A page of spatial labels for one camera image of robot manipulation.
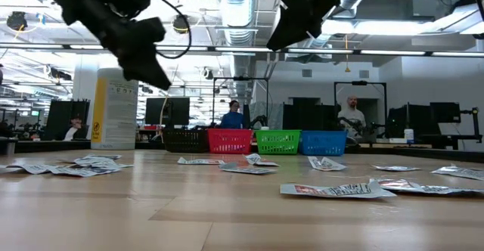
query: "green basket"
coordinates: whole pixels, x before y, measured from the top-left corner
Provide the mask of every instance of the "green basket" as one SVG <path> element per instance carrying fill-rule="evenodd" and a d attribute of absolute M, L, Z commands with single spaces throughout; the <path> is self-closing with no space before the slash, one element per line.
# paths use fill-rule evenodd
<path fill-rule="evenodd" d="M 256 131 L 260 154 L 297 154 L 300 130 Z"/>

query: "plastic basket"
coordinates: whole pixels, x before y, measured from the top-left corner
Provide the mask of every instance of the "plastic basket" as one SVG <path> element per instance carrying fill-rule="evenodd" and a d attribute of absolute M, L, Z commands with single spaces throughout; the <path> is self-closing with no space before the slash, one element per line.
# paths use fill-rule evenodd
<path fill-rule="evenodd" d="M 299 148 L 306 156 L 342 156 L 346 135 L 345 131 L 302 131 Z"/>
<path fill-rule="evenodd" d="M 260 154 L 297 154 L 300 130 L 256 131 Z"/>
<path fill-rule="evenodd" d="M 210 153 L 250 153 L 252 130 L 209 129 Z"/>
<path fill-rule="evenodd" d="M 206 130 L 163 130 L 165 149 L 172 153 L 206 153 L 209 140 Z"/>

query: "person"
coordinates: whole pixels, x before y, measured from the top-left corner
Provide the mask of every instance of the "person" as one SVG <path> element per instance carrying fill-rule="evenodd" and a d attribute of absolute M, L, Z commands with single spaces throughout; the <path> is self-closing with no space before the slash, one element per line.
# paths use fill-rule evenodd
<path fill-rule="evenodd" d="M 338 113 L 338 118 L 345 118 L 353 123 L 361 124 L 362 127 L 365 127 L 365 115 L 356 108 L 358 105 L 358 98 L 356 96 L 349 96 L 348 99 L 346 99 L 346 103 L 348 104 L 348 107 Z M 353 126 L 348 124 L 348 122 L 340 120 L 340 123 L 342 123 L 346 131 L 348 131 L 349 137 L 360 138 L 358 131 L 356 131 Z"/>
<path fill-rule="evenodd" d="M 228 104 L 230 112 L 222 117 L 220 128 L 222 129 L 243 129 L 245 128 L 244 115 L 238 113 L 240 104 L 237 101 L 231 101 Z"/>
<path fill-rule="evenodd" d="M 86 131 L 82 127 L 82 119 L 78 114 L 70 120 L 69 128 L 57 135 L 56 140 L 72 141 L 75 138 L 85 139 L 86 135 Z"/>

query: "red basket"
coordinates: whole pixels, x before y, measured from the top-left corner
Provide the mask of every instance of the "red basket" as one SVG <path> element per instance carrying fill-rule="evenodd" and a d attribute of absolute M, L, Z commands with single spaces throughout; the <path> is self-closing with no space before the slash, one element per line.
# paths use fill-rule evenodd
<path fill-rule="evenodd" d="M 250 153 L 252 130 L 209 129 L 210 153 Z"/>

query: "white wall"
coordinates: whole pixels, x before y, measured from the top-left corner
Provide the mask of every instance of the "white wall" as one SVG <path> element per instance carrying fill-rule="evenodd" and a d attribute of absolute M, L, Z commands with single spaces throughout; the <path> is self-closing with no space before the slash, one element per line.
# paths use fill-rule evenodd
<path fill-rule="evenodd" d="M 257 63 L 257 75 L 262 77 L 266 63 Z M 372 63 L 349 63 L 350 73 L 346 73 L 346 63 L 333 65 L 332 63 L 298 64 L 296 62 L 279 62 L 269 81 L 269 91 L 273 103 L 291 103 L 290 98 L 320 98 L 322 104 L 334 104 L 334 82 L 359 81 L 359 70 L 369 70 L 370 78 L 367 82 L 379 81 L 379 69 Z M 312 78 L 303 78 L 302 69 L 312 70 Z M 377 99 L 379 106 L 379 123 L 384 122 L 383 87 L 343 85 L 337 86 L 337 102 L 346 104 L 348 96 L 357 95 L 359 98 Z M 266 101 L 265 91 L 256 85 L 253 92 L 253 102 Z"/>
<path fill-rule="evenodd" d="M 388 83 L 389 107 L 407 102 L 458 102 L 461 110 L 484 110 L 484 63 L 478 58 L 398 57 L 380 68 L 380 80 Z M 479 114 L 480 132 L 484 132 L 484 113 Z M 462 135 L 473 134 L 473 120 L 462 115 L 457 125 Z M 465 141 L 465 150 L 484 151 L 482 144 Z"/>

